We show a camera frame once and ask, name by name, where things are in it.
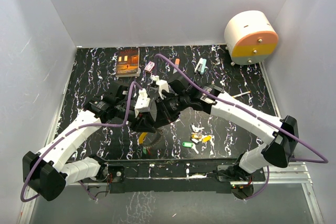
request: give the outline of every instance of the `gray wall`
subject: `gray wall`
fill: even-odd
[[[335,0],[287,0],[274,23],[280,44],[266,62],[281,115],[296,117],[301,138],[329,158],[308,165],[326,223],[336,218],[335,17]],[[315,157],[297,150],[298,157]]]
[[[270,22],[285,0],[52,0],[76,46],[224,42],[227,22],[257,9]]]
[[[0,222],[16,223],[22,157],[45,143],[76,47],[50,0],[0,0]]]

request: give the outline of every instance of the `white arm segment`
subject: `white arm segment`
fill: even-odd
[[[81,161],[66,164],[61,172],[68,175],[65,178],[66,186],[68,186],[81,179],[95,177],[99,168],[100,164],[96,160],[86,157]]]
[[[231,97],[228,93],[221,93],[218,95],[219,98],[233,102],[235,104],[239,104],[240,106],[243,106],[244,108],[248,109],[249,111],[253,112],[257,116],[266,119],[267,121],[275,124],[278,127],[281,127],[282,122],[280,121],[280,118],[276,116],[271,116],[268,114],[265,114],[261,111],[258,111],[246,104],[243,104],[242,102],[239,102],[238,100]],[[255,117],[247,114],[246,112],[224,104],[220,101],[217,101],[218,103],[216,105],[213,105],[211,108],[211,115],[216,115],[221,118],[224,118],[228,121],[231,121],[244,129],[248,130],[249,132],[252,132],[257,137],[259,137],[264,143],[261,144],[259,147],[247,151],[244,153],[244,155],[241,157],[241,160],[239,161],[239,167],[245,170],[248,173],[253,173],[256,170],[271,165],[269,162],[267,162],[261,153],[271,142],[274,140],[274,132],[278,132],[277,129],[257,120]],[[276,142],[282,141],[282,136],[277,135]]]
[[[161,99],[165,99],[165,96],[162,94],[162,91],[165,90],[169,93],[168,82],[164,80],[160,80],[159,76],[151,76],[151,79],[155,81],[155,84],[159,86],[159,95]]]
[[[149,112],[151,110],[150,102],[151,99],[148,97],[146,89],[139,90],[139,96],[134,107],[135,117],[139,113]]]
[[[81,125],[88,123],[101,123],[99,118],[95,118],[90,111],[80,111],[77,118],[51,143],[40,149],[38,152],[44,153],[55,141],[65,136],[66,133]],[[47,163],[53,161],[53,167],[60,172],[69,157],[77,150],[77,148],[100,126],[85,127],[73,132],[70,136],[65,137],[53,150],[51,150],[45,157],[44,161]]]
[[[256,114],[258,117],[266,119],[267,121],[275,124],[278,127],[282,126],[282,122],[280,121],[280,118],[265,114],[246,104],[243,104],[242,102],[239,102],[238,100],[231,97],[226,92],[220,93],[218,95],[218,98],[221,98],[225,101],[229,101],[235,104],[239,104],[240,106],[243,106],[244,108]],[[220,118],[224,118],[228,121],[231,121],[239,125],[240,127],[243,127],[249,132],[252,132],[253,134],[255,134],[267,145],[269,145],[274,140],[273,132],[278,132],[277,129],[271,126],[268,126],[267,124],[257,120],[255,117],[247,114],[246,112],[236,107],[222,103],[220,101],[217,101],[217,104],[212,106],[211,115],[219,116]]]

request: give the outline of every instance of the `orange and white cylinder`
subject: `orange and white cylinder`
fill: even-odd
[[[224,39],[232,61],[248,65],[266,59],[277,46],[279,37],[263,12],[248,10],[229,21]]]

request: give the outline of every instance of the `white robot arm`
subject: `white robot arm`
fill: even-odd
[[[226,120],[243,127],[259,137],[263,144],[259,147],[243,153],[234,169],[228,174],[232,178],[245,179],[256,170],[267,166],[275,165],[287,167],[289,158],[296,146],[296,142],[280,134],[276,129],[257,120],[255,117],[243,112],[235,106],[214,101],[205,94],[195,91],[190,86],[184,85],[181,80],[173,79],[170,82],[162,81],[158,77],[153,79],[159,87],[160,97],[155,99],[156,120],[151,115],[151,101],[144,89],[139,91],[139,96],[128,115],[129,127],[137,132],[155,132],[161,126],[167,125],[177,118],[182,110],[192,107],[194,110],[204,111],[208,114],[222,117]],[[175,94],[169,93],[168,84]],[[65,137],[57,146],[49,151],[34,176],[29,181],[29,186],[40,193],[45,199],[53,200],[64,189],[76,181],[84,178],[95,179],[105,178],[108,174],[108,164],[95,157],[87,157],[81,161],[67,163],[70,156],[76,149],[101,126],[80,127],[85,124],[106,123],[113,117],[124,119],[125,117],[125,95],[128,87],[121,83],[116,84],[113,93],[105,97],[97,97],[85,105],[85,110],[80,111],[77,118],[51,143],[43,147],[36,154],[28,152],[23,158],[24,180],[27,178],[34,163],[61,137],[73,129],[77,129],[71,135]],[[219,87],[208,85],[204,87],[209,93],[220,99],[233,102],[243,106],[246,110],[266,119],[278,127],[284,127],[289,132],[297,135],[296,120],[286,117],[284,120],[275,116],[267,115],[245,105],[232,98],[228,93],[223,92]]]

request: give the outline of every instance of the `book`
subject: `book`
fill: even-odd
[[[118,52],[116,77],[132,77],[140,75],[140,49],[122,49]]]

